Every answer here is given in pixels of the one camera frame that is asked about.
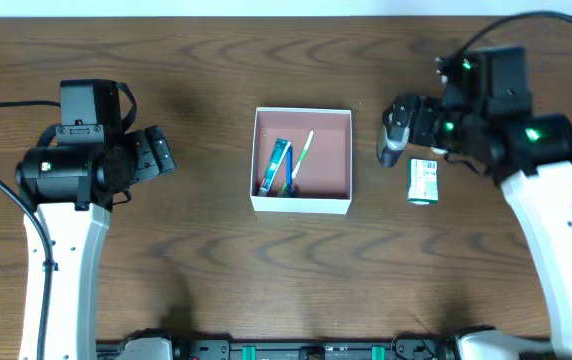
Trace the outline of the clear pump bottle dark liquid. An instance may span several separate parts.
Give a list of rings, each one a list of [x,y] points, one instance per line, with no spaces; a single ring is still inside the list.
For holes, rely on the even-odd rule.
[[[393,167],[404,151],[409,137],[408,127],[382,127],[377,145],[377,157],[385,168]]]

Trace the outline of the green white toothbrush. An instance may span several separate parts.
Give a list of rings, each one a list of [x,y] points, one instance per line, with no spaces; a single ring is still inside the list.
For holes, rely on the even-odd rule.
[[[312,143],[313,138],[314,138],[314,131],[313,131],[313,130],[310,130],[310,131],[309,131],[309,134],[308,134],[308,136],[307,136],[306,142],[305,142],[305,144],[304,144],[304,146],[303,146],[303,148],[302,148],[302,151],[301,151],[301,153],[300,153],[300,156],[299,156],[297,162],[296,162],[296,163],[293,163],[293,170],[292,170],[292,189],[293,189],[293,195],[292,195],[292,197],[293,197],[294,194],[295,194],[294,181],[295,181],[295,179],[296,179],[296,177],[297,177],[297,175],[298,175],[298,173],[299,173],[299,170],[300,170],[300,168],[301,168],[301,165],[302,165],[304,159],[306,158],[307,152],[308,152],[308,150],[309,150],[309,148],[310,148],[310,145],[311,145],[311,143]]]

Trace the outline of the blue disposable razor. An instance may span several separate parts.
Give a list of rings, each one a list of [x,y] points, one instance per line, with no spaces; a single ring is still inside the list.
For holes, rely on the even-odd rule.
[[[282,195],[284,197],[292,197],[292,170],[293,170],[293,148],[289,146],[286,153],[286,181],[282,188]]]

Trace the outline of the green white toothpaste tube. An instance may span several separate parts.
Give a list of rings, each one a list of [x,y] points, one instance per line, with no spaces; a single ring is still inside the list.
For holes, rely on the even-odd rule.
[[[267,169],[265,171],[262,183],[259,186],[258,195],[265,197],[269,194],[273,182],[277,176],[279,168],[284,159],[286,159],[286,153],[289,146],[292,143],[288,140],[278,138],[275,142],[271,157],[268,162]]]

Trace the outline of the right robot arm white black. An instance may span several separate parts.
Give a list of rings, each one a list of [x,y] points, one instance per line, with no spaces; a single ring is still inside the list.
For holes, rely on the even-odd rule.
[[[451,336],[444,359],[572,359],[572,124],[537,116],[520,47],[467,50],[441,60],[439,97],[402,94],[383,112],[380,163],[407,145],[471,157],[518,219],[544,293],[548,340],[479,327]]]

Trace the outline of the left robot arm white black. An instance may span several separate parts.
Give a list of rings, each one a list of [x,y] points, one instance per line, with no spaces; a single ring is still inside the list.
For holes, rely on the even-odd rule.
[[[28,212],[22,359],[94,359],[100,260],[115,196],[176,168],[157,126],[135,130],[123,82],[64,80],[60,122],[18,163]]]

